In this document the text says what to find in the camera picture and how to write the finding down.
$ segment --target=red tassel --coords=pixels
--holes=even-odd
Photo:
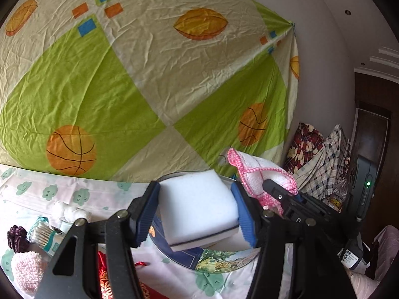
[[[147,266],[148,264],[146,262],[138,261],[137,263],[134,264],[134,266],[137,266],[137,265]]]

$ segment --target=cotton swab pack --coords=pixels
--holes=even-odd
[[[46,217],[39,217],[30,229],[28,235],[30,241],[35,242],[50,256],[55,254],[59,245],[65,238],[63,232],[57,232],[49,227]]]
[[[214,170],[160,182],[159,208],[173,251],[204,247],[239,231],[236,200]]]

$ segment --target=floral cloth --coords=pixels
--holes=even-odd
[[[323,135],[312,125],[300,123],[284,163],[284,170],[296,173],[323,148]]]
[[[106,255],[103,252],[98,252],[99,260],[99,276],[100,276],[100,288],[102,299],[113,299],[111,285],[109,284],[108,270],[106,268]],[[169,299],[163,296],[159,292],[146,286],[144,283],[140,282],[141,291],[143,292],[144,299]]]

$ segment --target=basketball print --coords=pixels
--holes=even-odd
[[[37,8],[36,0],[27,0],[24,2],[17,11],[11,16],[9,22],[5,26],[5,34],[9,37],[15,35],[28,21],[30,16]]]
[[[50,165],[68,175],[88,172],[97,155],[93,138],[83,128],[73,125],[62,126],[51,134],[46,153]]]
[[[292,57],[290,60],[290,67],[294,76],[299,79],[299,56]]]
[[[267,112],[264,103],[254,103],[241,116],[238,125],[238,138],[242,146],[258,142],[266,130]]]
[[[202,41],[219,35],[227,24],[226,18],[219,12],[198,8],[183,14],[174,24],[174,28],[184,37]]]

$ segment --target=pink crocheted cloth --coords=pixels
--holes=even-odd
[[[258,199],[265,209],[276,207],[280,215],[283,213],[280,202],[263,190],[262,183],[264,180],[272,179],[293,195],[298,194],[295,179],[273,162],[239,152],[233,148],[229,150],[227,158],[231,165],[237,167],[248,194]]]
[[[47,262],[36,252],[15,253],[11,261],[15,281],[30,296],[36,293],[46,267]]]

